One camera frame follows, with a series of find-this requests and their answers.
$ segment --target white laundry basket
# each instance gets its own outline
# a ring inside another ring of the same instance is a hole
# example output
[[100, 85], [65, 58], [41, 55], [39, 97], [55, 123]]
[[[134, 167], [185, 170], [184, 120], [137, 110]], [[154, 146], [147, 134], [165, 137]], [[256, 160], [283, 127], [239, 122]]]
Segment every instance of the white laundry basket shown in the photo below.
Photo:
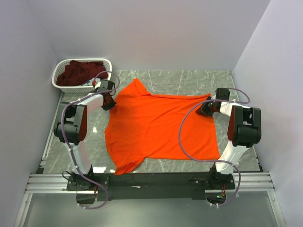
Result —
[[[57, 64], [55, 70], [53, 71], [52, 84], [65, 93], [88, 93], [88, 92], [91, 92], [92, 90], [94, 90], [93, 86], [72, 86], [72, 87], [64, 86], [64, 87], [61, 87], [61, 86], [56, 85], [58, 76], [64, 72], [65, 66], [69, 65], [70, 61], [72, 61], [72, 60], [80, 61], [80, 62], [102, 61], [103, 65], [107, 71], [112, 70], [112, 63], [110, 63], [109, 60], [104, 59], [104, 58], [92, 58], [92, 59], [81, 58], [81, 59], [63, 60], [62, 62]], [[111, 73], [108, 73], [107, 80], [110, 80], [111, 75], [112, 75]]]

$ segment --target orange t-shirt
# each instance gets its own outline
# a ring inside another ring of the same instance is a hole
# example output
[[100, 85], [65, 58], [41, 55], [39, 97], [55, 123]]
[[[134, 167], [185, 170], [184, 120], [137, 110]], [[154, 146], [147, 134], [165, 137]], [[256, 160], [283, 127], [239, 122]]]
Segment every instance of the orange t-shirt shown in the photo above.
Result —
[[[189, 159], [178, 144], [179, 126], [185, 114], [209, 95], [154, 95], [134, 79], [118, 94], [105, 130], [116, 175], [133, 171], [145, 157]], [[213, 118], [192, 111], [183, 124], [181, 139], [189, 155], [204, 160], [219, 158]]]

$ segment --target purple cable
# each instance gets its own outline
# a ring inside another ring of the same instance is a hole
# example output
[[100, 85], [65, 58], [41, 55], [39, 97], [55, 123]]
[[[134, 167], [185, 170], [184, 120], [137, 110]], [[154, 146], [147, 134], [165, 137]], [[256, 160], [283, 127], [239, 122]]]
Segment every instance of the purple cable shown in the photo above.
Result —
[[[240, 89], [236, 89], [236, 88], [228, 88], [228, 89], [232, 89], [232, 90], [237, 90], [237, 91], [240, 91], [241, 93], [243, 93], [246, 98], [247, 98], [247, 102], [237, 102], [237, 103], [242, 103], [242, 104], [247, 104], [250, 102], [250, 98], [248, 97], [248, 95], [241, 91]], [[223, 162], [223, 163], [227, 163], [229, 165], [232, 165], [232, 167], [235, 168], [235, 170], [238, 172], [239, 174], [239, 181], [238, 181], [238, 185], [237, 185], [237, 188], [236, 188], [236, 191], [234, 192], [234, 194], [232, 195], [231, 198], [228, 199], [228, 201], [226, 201], [225, 203], [222, 203], [220, 204], [219, 206], [223, 206], [223, 205], [226, 205], [227, 203], [229, 203], [231, 200], [233, 200], [233, 198], [237, 195], [238, 193], [238, 190], [240, 188], [240, 182], [241, 182], [241, 172], [240, 170], [231, 162], [229, 161], [225, 161], [225, 160], [200, 160], [200, 159], [196, 159], [194, 157], [191, 157], [184, 149], [183, 145], [182, 145], [182, 142], [181, 142], [181, 130], [182, 130], [182, 126], [183, 126], [183, 123], [185, 121], [185, 119], [188, 117], [188, 115], [194, 110], [196, 109], [198, 106], [202, 105], [203, 103], [209, 103], [209, 102], [227, 102], [227, 103], [233, 103], [233, 101], [228, 101], [228, 100], [221, 100], [221, 99], [208, 99], [208, 100], [205, 100], [203, 102], [200, 102], [198, 104], [196, 104], [193, 108], [191, 108], [187, 114], [184, 116], [183, 120], [181, 121], [181, 124], [180, 124], [180, 127], [179, 127], [179, 133], [178, 133], [178, 141], [179, 141], [179, 146], [181, 148], [181, 150], [183, 151], [183, 153], [189, 157], [190, 159], [194, 160], [194, 161], [197, 161], [197, 162], [204, 162], [204, 163], [207, 163], [207, 162], [210, 162], [210, 163], [216, 163], [216, 162]]]
[[[88, 99], [88, 98], [90, 98], [90, 97], [93, 97], [93, 96], [95, 96], [95, 95], [99, 95], [99, 94], [103, 94], [103, 93], [112, 92], [112, 91], [116, 90], [116, 89], [119, 87], [119, 85], [120, 85], [120, 78], [118, 77], [117, 74], [113, 73], [112, 71], [103, 71], [103, 72], [100, 72], [100, 73], [98, 73], [98, 74], [96, 75], [96, 77], [94, 78], [94, 80], [95, 80], [100, 74], [105, 73], [105, 72], [110, 72], [110, 73], [112, 73], [113, 75], [115, 75], [115, 76], [117, 77], [117, 79], [118, 79], [118, 84], [117, 84], [117, 86], [116, 86], [115, 88], [111, 89], [111, 90], [108, 90], [108, 91], [101, 91], [101, 92], [96, 92], [96, 93], [93, 93], [93, 94], [89, 94], [89, 95], [87, 95], [87, 96], [81, 98], [80, 100], [77, 100], [77, 101], [68, 103], [68, 104], [63, 108], [63, 110], [62, 110], [61, 122], [64, 122], [65, 112], [66, 112], [67, 108], [70, 107], [71, 105], [74, 105], [74, 104], [83, 102], [84, 100], [86, 100], [86, 99]], [[67, 140], [66, 133], [65, 133], [65, 129], [64, 129], [64, 123], [62, 123], [61, 125], [62, 125], [62, 135], [63, 135], [64, 141], [65, 141], [65, 143], [67, 144], [67, 146], [68, 146], [69, 149], [70, 149], [72, 162], [73, 162], [73, 164], [74, 164], [76, 170], [78, 171], [79, 175], [80, 175], [83, 179], [85, 179], [85, 180], [87, 180], [87, 181], [89, 181], [89, 182], [95, 184], [96, 186], [99, 186], [99, 187], [102, 188], [102, 189], [105, 191], [105, 193], [106, 193], [105, 201], [104, 201], [101, 205], [99, 205], [99, 206], [96, 206], [96, 207], [85, 207], [85, 206], [83, 206], [83, 205], [81, 205], [81, 204], [80, 204], [79, 206], [82, 207], [82, 208], [84, 208], [84, 209], [89, 209], [89, 210], [94, 210], [94, 209], [98, 209], [98, 208], [100, 208], [100, 207], [103, 207], [103, 206], [106, 204], [106, 202], [108, 201], [108, 199], [109, 199], [109, 194], [108, 194], [107, 189], [106, 189], [103, 185], [99, 184], [98, 182], [95, 182], [95, 181], [93, 181], [93, 180], [87, 178], [87, 177], [84, 176], [84, 174], [81, 172], [81, 170], [80, 170], [79, 167], [78, 167], [78, 164], [77, 164], [77, 161], [76, 161], [74, 152], [73, 152], [73, 150], [72, 150], [72, 147], [71, 147], [70, 143], [69, 143], [68, 140]]]

